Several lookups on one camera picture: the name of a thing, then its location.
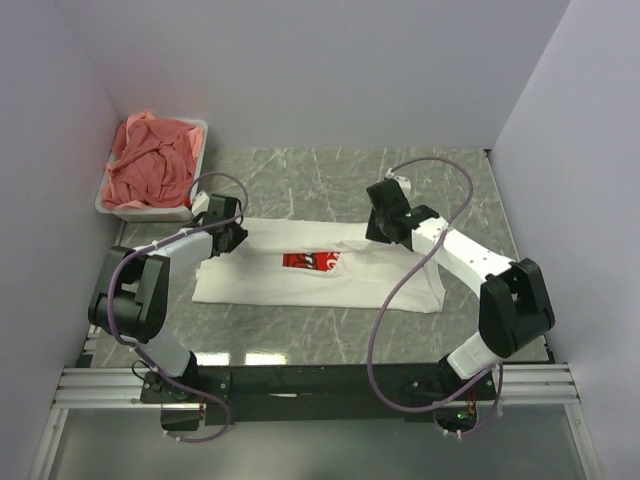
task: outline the red logo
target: red logo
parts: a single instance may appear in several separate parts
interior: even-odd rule
[[[339,252],[285,253],[282,256],[282,266],[330,272],[338,263],[338,258]]]

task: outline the folded white cloth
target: folded white cloth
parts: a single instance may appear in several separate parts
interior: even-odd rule
[[[379,308],[422,258],[400,245],[365,239],[364,223],[246,218],[249,237],[230,254],[200,265],[194,302]],[[442,310],[438,266],[428,262],[390,308]]]

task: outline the white wall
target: white wall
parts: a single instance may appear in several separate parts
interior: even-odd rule
[[[2,478],[24,478],[116,224],[93,208],[117,117],[51,0],[0,2]]]
[[[121,116],[316,147],[492,147],[568,4],[57,1]]]
[[[573,0],[492,154],[607,478],[640,478],[640,3]]]

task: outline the pink towel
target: pink towel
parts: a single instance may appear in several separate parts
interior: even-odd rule
[[[132,115],[113,141],[116,161],[106,166],[102,204],[109,210],[183,205],[203,141],[202,127],[149,111]]]

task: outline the gray marble surface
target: gray marble surface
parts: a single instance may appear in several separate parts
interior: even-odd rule
[[[482,150],[401,148],[223,149],[208,152],[203,172],[237,175],[249,189],[249,217],[323,222],[366,222],[370,204],[365,189],[391,166],[410,158],[445,155],[471,174],[475,195],[455,227],[500,254],[517,256],[502,203]],[[424,203],[445,217],[464,199],[466,183],[452,168],[436,162],[407,167],[412,205]],[[234,194],[229,180],[210,178],[202,188]],[[171,223],[129,223],[121,244],[138,246],[177,229]],[[441,313],[390,311],[375,351],[376,362],[432,362],[455,349],[477,326],[478,300],[447,271]],[[341,364],[364,362],[375,310],[197,304],[191,301],[195,271],[171,279],[167,322],[178,339],[196,352],[201,364]],[[101,333],[93,367],[125,367],[135,355]],[[548,360],[541,337],[511,359]]]

